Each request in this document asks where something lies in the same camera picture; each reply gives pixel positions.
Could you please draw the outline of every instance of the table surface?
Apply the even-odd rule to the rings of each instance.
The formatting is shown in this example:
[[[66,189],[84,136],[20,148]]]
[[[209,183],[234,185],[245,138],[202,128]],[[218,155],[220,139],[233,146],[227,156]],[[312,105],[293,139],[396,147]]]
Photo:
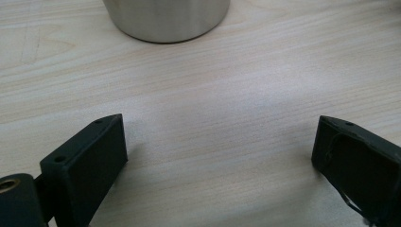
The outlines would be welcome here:
[[[100,0],[0,2],[0,175],[122,113],[102,226],[364,226],[310,162],[320,115],[401,145],[401,2],[232,0],[183,44],[120,32]]]

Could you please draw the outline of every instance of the black plastic part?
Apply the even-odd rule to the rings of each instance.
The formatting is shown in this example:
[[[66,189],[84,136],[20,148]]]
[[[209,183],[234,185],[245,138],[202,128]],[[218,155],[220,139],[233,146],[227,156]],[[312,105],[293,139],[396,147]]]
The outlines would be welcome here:
[[[60,227],[87,227],[128,161],[122,115],[94,121],[41,161],[47,186],[57,195]]]
[[[122,115],[98,119],[41,161],[42,175],[0,179],[0,227],[87,227],[128,161]]]
[[[313,166],[376,226],[401,226],[401,148],[354,123],[321,116]]]
[[[0,226],[45,227],[35,183],[28,174],[0,179]]]

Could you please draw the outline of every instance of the screw hole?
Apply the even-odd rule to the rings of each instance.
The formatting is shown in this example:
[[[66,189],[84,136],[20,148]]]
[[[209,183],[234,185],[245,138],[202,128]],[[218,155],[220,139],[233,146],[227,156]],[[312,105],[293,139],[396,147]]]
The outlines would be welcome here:
[[[54,161],[55,161],[56,163],[60,163],[60,162],[62,162],[62,161],[64,161],[64,160],[65,160],[65,157],[64,157],[64,156],[59,156],[59,157],[57,157],[57,158],[54,159]]]
[[[10,191],[12,188],[16,187],[20,181],[18,179],[5,180],[0,183],[0,193]]]

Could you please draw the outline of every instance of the metal canister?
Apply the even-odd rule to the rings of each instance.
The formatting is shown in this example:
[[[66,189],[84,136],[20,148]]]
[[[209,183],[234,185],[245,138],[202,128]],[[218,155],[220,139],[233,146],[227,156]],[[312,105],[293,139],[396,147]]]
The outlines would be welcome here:
[[[114,24],[139,40],[177,43],[215,27],[230,0],[103,0]]]

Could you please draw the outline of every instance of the wooden table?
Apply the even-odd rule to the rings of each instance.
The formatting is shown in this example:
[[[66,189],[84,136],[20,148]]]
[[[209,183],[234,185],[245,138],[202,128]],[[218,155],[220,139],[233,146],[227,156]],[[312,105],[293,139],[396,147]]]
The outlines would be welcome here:
[[[401,145],[401,2],[232,0],[183,44],[100,0],[0,3],[0,176],[124,115],[129,162],[92,227],[364,226],[310,162],[319,116]]]

